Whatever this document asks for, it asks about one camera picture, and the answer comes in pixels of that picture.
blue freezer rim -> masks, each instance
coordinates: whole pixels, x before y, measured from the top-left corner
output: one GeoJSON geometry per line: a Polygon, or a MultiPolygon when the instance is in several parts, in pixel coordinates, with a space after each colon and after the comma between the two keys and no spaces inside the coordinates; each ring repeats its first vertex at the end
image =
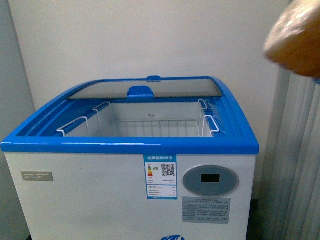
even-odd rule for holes
{"type": "Polygon", "coordinates": [[[17,136],[43,111],[57,106],[75,93],[98,83],[148,81],[138,79],[105,79],[82,83],[45,104],[1,143],[3,152],[19,153],[79,153],[79,154],[184,154],[184,155],[257,155],[259,143],[228,87],[218,78],[209,76],[166,77],[163,81],[211,79],[216,83],[237,117],[243,136],[239,137],[59,137],[17,136]]]}

orange object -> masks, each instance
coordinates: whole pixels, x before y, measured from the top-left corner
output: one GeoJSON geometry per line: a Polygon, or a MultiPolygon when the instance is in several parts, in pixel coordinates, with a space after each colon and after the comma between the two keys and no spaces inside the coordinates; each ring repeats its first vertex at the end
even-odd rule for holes
{"type": "Polygon", "coordinates": [[[320,78],[320,1],[293,1],[272,28],[263,52],[285,69],[320,78]]]}

blue logo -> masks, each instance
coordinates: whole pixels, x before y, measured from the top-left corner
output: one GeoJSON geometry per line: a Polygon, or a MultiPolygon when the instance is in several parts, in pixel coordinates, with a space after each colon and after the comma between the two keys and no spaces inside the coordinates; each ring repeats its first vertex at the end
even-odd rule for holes
{"type": "Polygon", "coordinates": [[[185,238],[180,235],[172,235],[163,237],[161,240],[185,240],[185,238]]]}

display screen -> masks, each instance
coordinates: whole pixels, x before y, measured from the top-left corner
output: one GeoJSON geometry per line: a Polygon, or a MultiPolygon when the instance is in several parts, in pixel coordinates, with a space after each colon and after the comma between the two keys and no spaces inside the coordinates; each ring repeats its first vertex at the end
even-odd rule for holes
{"type": "Polygon", "coordinates": [[[220,183],[220,174],[201,174],[202,183],[220,183]]]}

white wall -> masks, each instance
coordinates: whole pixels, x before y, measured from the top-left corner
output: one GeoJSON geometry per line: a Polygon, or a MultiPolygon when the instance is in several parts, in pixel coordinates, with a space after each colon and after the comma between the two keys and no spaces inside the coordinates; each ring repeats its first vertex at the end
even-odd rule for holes
{"type": "Polygon", "coordinates": [[[278,69],[262,47],[286,0],[9,0],[37,109],[96,79],[216,76],[261,146],[258,197],[278,69]]]}

